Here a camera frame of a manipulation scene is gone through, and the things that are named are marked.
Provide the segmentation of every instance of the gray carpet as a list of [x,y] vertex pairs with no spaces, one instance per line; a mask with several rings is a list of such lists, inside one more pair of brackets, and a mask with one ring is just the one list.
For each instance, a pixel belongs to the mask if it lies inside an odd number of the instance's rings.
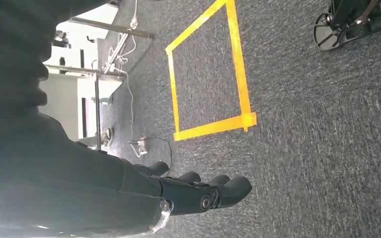
[[[381,33],[332,52],[313,44],[312,24],[327,0],[236,1],[252,111],[257,126],[174,142],[165,48],[213,0],[138,3],[139,29],[125,69],[134,93],[133,138],[171,141],[172,175],[197,171],[247,176],[253,192],[239,205],[173,217],[152,237],[381,237]],[[134,1],[123,0],[116,23],[128,25]],[[117,34],[99,42],[100,60]],[[126,51],[132,47],[128,41]],[[225,9],[174,50],[181,129],[240,113]],[[133,163],[169,163],[163,141],[137,158],[130,140],[126,84],[104,107],[113,126],[110,153]]]

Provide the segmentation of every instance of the yellow tape square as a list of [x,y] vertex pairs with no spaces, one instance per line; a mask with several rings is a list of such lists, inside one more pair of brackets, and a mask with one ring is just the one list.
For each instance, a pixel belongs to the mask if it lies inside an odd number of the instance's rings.
[[[179,124],[179,106],[176,93],[175,71],[173,66],[173,50],[180,45],[187,37],[203,25],[212,17],[222,6],[226,6],[227,19],[230,30],[230,40],[233,52],[233,61],[236,71],[237,88],[239,90],[239,101],[241,115],[225,120],[216,121],[202,126],[180,131]],[[175,141],[186,140],[198,136],[219,133],[227,130],[243,128],[246,132],[248,128],[256,125],[256,113],[251,111],[249,100],[248,84],[246,81],[245,63],[243,60],[242,44],[240,41],[239,24],[237,21],[237,12],[235,0],[217,0],[201,16],[199,16],[185,31],[183,31],[166,48],[169,60],[170,83],[172,87],[173,98],[173,116],[175,120],[174,133]]]

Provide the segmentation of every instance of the metal bar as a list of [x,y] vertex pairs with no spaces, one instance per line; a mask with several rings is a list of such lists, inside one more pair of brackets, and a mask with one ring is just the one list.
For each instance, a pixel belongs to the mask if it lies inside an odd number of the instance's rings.
[[146,31],[134,30],[131,27],[106,24],[103,22],[87,20],[87,19],[83,19],[83,18],[79,18],[79,17],[73,17],[71,20],[69,20],[69,22],[83,24],[83,25],[92,26],[92,27],[98,27],[98,28],[109,30],[109,31],[122,32],[122,33],[126,33],[126,34],[131,34],[134,36],[142,36],[145,38],[154,38],[153,34],[148,33]]
[[116,49],[113,51],[112,56],[110,57],[109,62],[107,62],[106,66],[104,67],[103,73],[106,74],[109,72],[109,69],[111,65],[113,64],[113,61],[115,61],[116,57],[118,56],[119,52],[121,51],[123,45],[126,42],[126,39],[128,37],[128,34],[123,34],[121,37],[121,40],[118,42],[118,45],[116,46]]
[[100,128],[100,95],[99,95],[99,74],[95,78],[96,90],[96,126],[97,126],[97,149],[101,150],[101,128]]
[[121,73],[118,72],[104,72],[101,70],[96,70],[96,69],[89,69],[89,68],[75,68],[75,67],[67,67],[63,65],[52,65],[52,64],[45,64],[46,67],[48,68],[53,68],[53,69],[58,69],[58,70],[63,70],[63,71],[68,71],[72,73],[91,73],[91,74],[105,74],[109,76],[121,76]]

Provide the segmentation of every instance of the robotic hand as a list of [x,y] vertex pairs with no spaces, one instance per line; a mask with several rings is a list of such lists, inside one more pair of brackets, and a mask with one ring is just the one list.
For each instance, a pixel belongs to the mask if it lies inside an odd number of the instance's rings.
[[134,167],[161,184],[160,196],[170,202],[171,215],[231,207],[242,201],[252,190],[251,183],[245,177],[230,179],[226,175],[218,175],[208,182],[201,182],[199,174],[195,172],[188,172],[178,178],[159,177],[169,170],[164,162],[157,162],[150,167]]

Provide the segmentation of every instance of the metal screw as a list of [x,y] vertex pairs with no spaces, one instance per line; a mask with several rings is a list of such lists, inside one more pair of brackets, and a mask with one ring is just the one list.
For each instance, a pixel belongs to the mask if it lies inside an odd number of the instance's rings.
[[210,205],[211,205],[211,198],[208,195],[202,197],[201,204],[200,204],[201,210],[207,211]]

